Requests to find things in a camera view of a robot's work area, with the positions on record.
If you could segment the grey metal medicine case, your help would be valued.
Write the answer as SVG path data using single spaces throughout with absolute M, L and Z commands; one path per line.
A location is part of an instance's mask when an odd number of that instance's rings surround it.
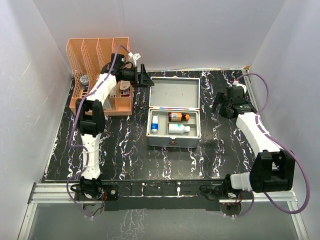
M 151 80 L 148 145 L 196 148 L 201 139 L 200 79 L 154 76 Z

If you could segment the white pill bottle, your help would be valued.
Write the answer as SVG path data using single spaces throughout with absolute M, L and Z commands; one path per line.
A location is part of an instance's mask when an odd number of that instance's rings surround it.
M 191 130 L 190 126 L 186 126 L 179 123 L 170 123 L 168 125 L 169 134 L 184 134 L 184 133 L 189 133 L 190 130 Z

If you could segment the grey plastic divided tray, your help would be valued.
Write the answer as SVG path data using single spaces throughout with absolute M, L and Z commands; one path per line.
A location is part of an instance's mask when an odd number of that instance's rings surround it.
M 199 138 L 200 137 L 200 120 L 199 114 L 196 111 L 187 111 L 182 112 L 185 114 L 189 114 L 189 121 L 184 122 L 171 122 L 169 121 L 169 113 L 170 111 L 167 110 L 151 110 L 149 113 L 148 119 L 148 127 L 147 127 L 147 134 L 166 137 L 166 136 L 182 136 L 183 138 Z M 151 133 L 151 124 L 153 116 L 158 116 L 158 133 L 152 134 Z M 183 124 L 185 126 L 190 126 L 189 133 L 183 134 L 169 134 L 169 124 Z

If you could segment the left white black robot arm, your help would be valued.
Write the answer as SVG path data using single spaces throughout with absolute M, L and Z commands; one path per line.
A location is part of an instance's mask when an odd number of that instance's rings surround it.
M 132 87 L 147 88 L 155 85 L 145 65 L 135 65 L 140 55 L 129 53 L 129 56 L 131 60 L 126 61 L 123 54 L 113 53 L 111 62 L 102 68 L 91 91 L 76 101 L 75 123 L 82 141 L 79 148 L 82 150 L 83 166 L 79 190 L 73 191 L 93 200 L 99 199 L 104 189 L 100 178 L 99 150 L 100 138 L 106 126 L 104 103 L 111 90 L 120 81 L 129 82 Z

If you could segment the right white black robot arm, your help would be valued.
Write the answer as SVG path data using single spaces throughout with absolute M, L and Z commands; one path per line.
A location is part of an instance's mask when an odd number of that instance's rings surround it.
M 295 160 L 286 150 L 267 137 L 254 106 L 245 99 L 242 86 L 231 86 L 226 93 L 218 92 L 212 111 L 233 120 L 246 137 L 255 160 L 245 173 L 227 174 L 218 191 L 233 199 L 241 191 L 268 193 L 289 191 L 293 186 Z

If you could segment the small blue label bottle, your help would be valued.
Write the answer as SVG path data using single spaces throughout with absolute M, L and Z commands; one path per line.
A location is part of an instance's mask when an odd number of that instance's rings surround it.
M 158 132 L 159 132 L 159 117 L 157 115 L 154 115 L 151 121 L 150 133 L 157 134 Z

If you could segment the brown syrup bottle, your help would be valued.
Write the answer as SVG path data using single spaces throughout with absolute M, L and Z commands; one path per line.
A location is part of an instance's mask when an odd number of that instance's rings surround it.
M 168 119 L 170 122 L 188 122 L 190 115 L 183 112 L 169 112 Z

